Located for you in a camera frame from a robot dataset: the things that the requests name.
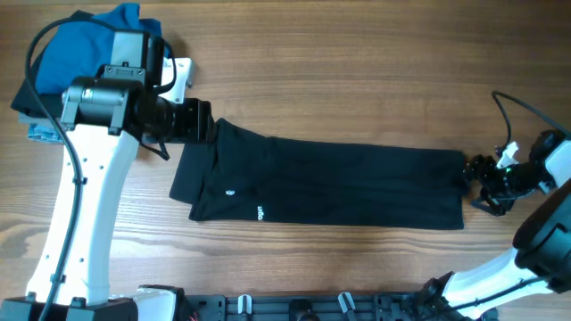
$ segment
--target wooden table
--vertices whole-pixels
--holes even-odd
[[[141,15],[159,19],[176,53],[197,64],[187,95],[211,101],[216,118],[264,135],[491,154],[506,135],[493,89],[571,126],[569,4],[143,2],[150,3]],[[30,142],[9,108],[29,42],[75,10],[114,6],[51,3],[60,5],[9,0],[0,6],[0,298],[24,293],[46,239],[62,165],[62,147]],[[523,161],[549,126],[507,105]],[[112,242],[112,292],[139,284],[226,295],[414,291],[433,276],[507,250],[545,199],[537,194],[518,202],[504,218],[466,200],[466,228],[452,232],[196,224],[187,218],[189,205],[168,197],[182,146],[169,148],[168,162],[140,151],[128,174]],[[501,307],[501,320],[567,320],[570,307],[569,294],[534,296]]]

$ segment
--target black cable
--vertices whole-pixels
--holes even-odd
[[[70,162],[71,162],[71,165],[73,166],[73,173],[74,173],[74,175],[73,175],[74,178],[73,178],[72,183],[75,184],[75,191],[74,191],[74,195],[73,195],[73,205],[71,207],[70,222],[68,224],[68,228],[67,228],[67,231],[65,233],[65,237],[63,239],[62,252],[60,253],[60,258],[58,259],[57,265],[55,267],[55,272],[51,277],[52,287],[50,288],[50,292],[47,296],[46,303],[45,303],[44,308],[42,309],[42,312],[39,316],[40,321],[44,321],[47,319],[47,316],[49,315],[49,310],[50,310],[51,306],[54,304],[55,295],[59,290],[60,284],[62,283],[63,269],[65,267],[65,263],[66,263],[66,260],[68,258],[71,239],[74,235],[75,227],[76,227],[77,219],[78,219],[78,215],[79,215],[79,204],[81,201],[81,190],[82,190],[82,187],[84,184],[84,182],[83,182],[84,178],[83,178],[83,173],[81,170],[81,165],[79,163],[79,157],[78,157],[77,152],[75,151],[75,148],[73,147],[73,144],[71,143],[70,139],[68,138],[67,134],[65,133],[65,130],[62,128],[62,125],[59,123],[59,121],[54,116],[52,116],[49,113],[47,108],[42,103],[42,100],[40,99],[39,92],[37,91],[36,86],[32,80],[32,77],[31,77],[31,71],[30,71],[31,67],[30,66],[31,66],[32,56],[34,54],[34,49],[36,48],[39,40],[47,32],[49,32],[51,29],[58,27],[58,26],[61,26],[62,24],[65,24],[65,23],[70,23],[70,22],[91,22],[91,23],[100,25],[102,27],[106,27],[107,29],[109,29],[113,32],[116,31],[116,28],[113,27],[111,24],[108,24],[106,22],[99,21],[96,19],[90,19],[90,18],[86,18],[86,19],[84,19],[84,18],[60,19],[58,21],[54,21],[54,22],[50,23],[49,25],[45,26],[43,29],[41,29],[37,33],[37,35],[32,40],[31,44],[29,45],[28,53],[26,54],[26,65],[25,65],[25,81],[26,81],[26,84],[29,86],[31,93],[32,93],[32,96],[34,97],[34,100],[36,100],[36,103],[39,106],[40,110],[50,120],[50,122],[54,126],[55,131],[62,138],[63,145],[65,146],[65,148],[68,151],[68,154],[70,155]],[[174,84],[177,80],[177,69],[176,69],[176,65],[175,65],[175,55],[172,51],[172,48],[170,47],[170,45],[168,43],[165,42],[165,46],[170,51],[171,59],[173,62],[173,68],[174,68],[174,71],[173,71],[174,77],[168,85],[156,87],[156,89],[158,89],[158,91],[164,90],[163,92],[160,92],[160,94],[166,93],[169,90],[171,90],[171,88],[174,87]]]
[[[504,94],[504,93],[499,92],[497,90],[494,90],[494,91],[492,91],[492,98],[498,104],[498,108],[500,108],[501,114],[503,115],[503,118],[506,120],[506,127],[508,128],[508,139],[506,140],[506,143],[501,147],[502,150],[505,150],[506,147],[508,147],[509,142],[511,142],[511,125],[509,123],[508,114],[506,113],[506,110],[504,109],[503,105],[501,104],[500,99],[498,99],[498,96],[505,98],[505,99],[508,99],[508,100],[510,100],[514,103],[517,103],[518,105],[526,108],[530,112],[534,113],[535,115],[537,115],[541,119],[543,119],[543,121],[552,125],[554,128],[562,131],[567,137],[571,137],[571,133],[568,130],[563,128],[560,124],[555,122],[553,119],[550,119],[549,117],[545,116],[541,111],[538,111],[533,106],[531,106],[529,103],[525,103],[525,102],[523,102],[523,101],[521,101],[515,97]]]
[[[484,303],[489,302],[489,301],[491,301],[491,300],[499,299],[499,298],[501,298],[502,296],[508,295],[508,294],[510,294],[510,293],[512,293],[512,292],[515,292],[515,291],[517,291],[517,290],[519,290],[519,289],[522,289],[522,288],[528,286],[529,284],[534,284],[534,283],[537,283],[537,282],[545,281],[545,280],[547,280],[547,279],[549,279],[549,278],[548,278],[548,277],[545,277],[545,276],[533,277],[533,278],[531,278],[531,279],[527,279],[527,280],[525,280],[525,281],[522,281],[522,282],[520,282],[520,283],[518,283],[518,284],[516,284],[516,285],[514,285],[514,286],[512,286],[512,287],[510,287],[510,288],[508,288],[508,289],[506,289],[506,290],[497,292],[497,293],[495,293],[494,295],[491,295],[491,296],[489,296],[489,297],[486,297],[486,298],[483,298],[483,299],[480,299],[480,300],[475,300],[475,301],[469,302],[469,303],[460,304],[460,305],[458,305],[458,306],[455,306],[455,307],[452,307],[452,308],[449,308],[449,309],[444,309],[444,310],[442,310],[442,311],[439,311],[438,313],[433,314],[433,315],[430,316],[430,317],[425,317],[425,318],[423,318],[423,319],[420,319],[419,321],[427,321],[427,320],[430,320],[430,319],[432,319],[432,318],[439,317],[439,316],[442,316],[442,315],[444,315],[444,314],[448,314],[448,313],[451,313],[451,312],[454,312],[454,311],[462,310],[462,309],[465,309],[465,308],[477,307],[477,306],[479,306],[480,304],[484,304]]]

